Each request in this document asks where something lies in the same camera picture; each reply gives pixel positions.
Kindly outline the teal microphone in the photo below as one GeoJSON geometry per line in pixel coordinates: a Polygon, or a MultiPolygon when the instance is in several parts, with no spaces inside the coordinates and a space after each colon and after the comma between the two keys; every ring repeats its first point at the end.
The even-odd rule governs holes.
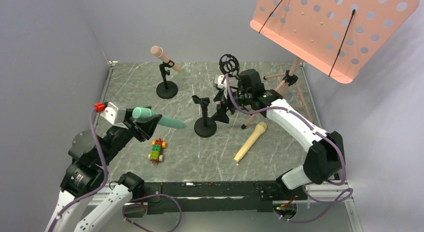
{"type": "MultiPolygon", "coordinates": [[[[151,119],[154,116],[158,116],[159,114],[153,112],[151,109],[146,107],[136,107],[132,111],[132,116],[138,121],[147,121],[147,119],[151,119]]],[[[160,115],[160,119],[158,121],[158,125],[173,128],[173,129],[185,129],[187,127],[186,123],[175,119],[170,116],[160,115]]]]}

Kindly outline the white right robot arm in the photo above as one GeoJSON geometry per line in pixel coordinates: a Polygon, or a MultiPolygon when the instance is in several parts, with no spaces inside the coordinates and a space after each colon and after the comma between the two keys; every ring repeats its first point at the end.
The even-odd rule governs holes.
{"type": "Polygon", "coordinates": [[[294,110],[275,90],[266,90],[259,73],[249,69],[235,76],[237,86],[230,86],[232,75],[217,75],[214,87],[218,90],[215,101],[217,112],[213,119],[228,123],[227,111],[254,115],[256,113],[276,122],[293,136],[306,152],[301,166],[291,169],[277,178],[286,191],[293,191],[308,184],[320,185],[335,173],[346,171],[343,138],[314,125],[294,110]]]}

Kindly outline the pink microphone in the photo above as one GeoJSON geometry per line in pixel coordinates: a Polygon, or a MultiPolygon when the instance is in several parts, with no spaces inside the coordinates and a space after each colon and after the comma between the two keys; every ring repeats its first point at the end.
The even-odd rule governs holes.
{"type": "Polygon", "coordinates": [[[151,47],[150,52],[155,58],[160,59],[162,62],[168,64],[173,70],[177,72],[182,71],[180,65],[173,61],[171,57],[165,53],[162,47],[154,45],[151,47]]]}

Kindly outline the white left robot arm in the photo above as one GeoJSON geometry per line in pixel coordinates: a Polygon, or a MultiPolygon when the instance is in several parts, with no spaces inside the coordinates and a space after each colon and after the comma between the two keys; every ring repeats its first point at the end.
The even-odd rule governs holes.
{"type": "Polygon", "coordinates": [[[147,185],[132,172],[121,175],[106,198],[92,212],[83,212],[108,182],[108,165],[132,140],[149,140],[157,126],[183,129],[185,123],[156,114],[149,107],[122,108],[114,103],[98,103],[92,114],[109,123],[103,136],[91,124],[88,131],[77,134],[68,151],[72,162],[60,184],[59,198],[46,227],[48,232],[97,232],[117,211],[157,203],[162,197],[160,185],[147,185]]]}

